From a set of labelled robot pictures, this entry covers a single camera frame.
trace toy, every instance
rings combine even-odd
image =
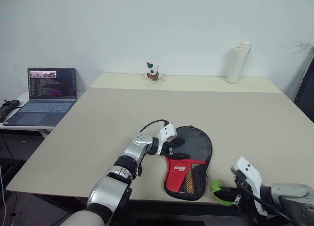
[[[158,81],[160,79],[160,74],[158,72],[159,66],[155,66],[149,62],[146,63],[147,68],[149,69],[149,73],[147,73],[147,78],[152,81]]]

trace mesh pocket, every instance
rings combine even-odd
[[[186,173],[183,183],[179,189],[179,193],[200,195],[204,191],[204,183],[202,179],[203,165],[192,164]]]

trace black object on desk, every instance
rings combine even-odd
[[[20,104],[19,100],[6,101],[0,107],[0,123],[5,121],[5,117]]]

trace table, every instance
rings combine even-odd
[[[193,125],[210,137],[211,179],[235,186],[230,167],[244,156],[265,185],[314,186],[314,124],[268,78],[103,73],[42,142],[7,190],[87,197],[115,162],[133,133],[164,118]],[[162,124],[145,132],[156,135]],[[143,173],[132,183],[131,199],[182,201],[163,189],[166,161],[146,156]],[[208,188],[198,202],[213,202]]]
[[[81,97],[83,92],[78,92],[78,98]],[[29,101],[28,92],[23,93],[17,98],[20,101],[19,107],[24,106]],[[7,121],[12,115],[14,115],[18,109],[13,109],[5,118]],[[49,132],[54,129],[52,126],[4,126],[3,123],[0,123],[0,129],[6,130],[27,130],[27,131],[38,131],[44,138],[46,138]]]

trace floor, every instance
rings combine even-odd
[[[4,135],[7,145],[16,160],[27,160],[40,143],[44,140],[41,136],[30,135]],[[3,139],[0,135],[0,157],[11,158],[6,150]],[[5,226],[59,226],[70,215],[67,212],[50,205],[49,203],[27,193],[17,193],[17,204],[15,213],[12,217],[11,224],[10,214],[13,211],[15,194],[6,192],[5,203],[7,207],[7,217],[5,219]],[[0,225],[4,217],[4,206],[0,200]],[[191,217],[179,216],[179,220],[201,220],[205,222],[206,226],[249,226],[252,225],[248,219],[237,217]]]

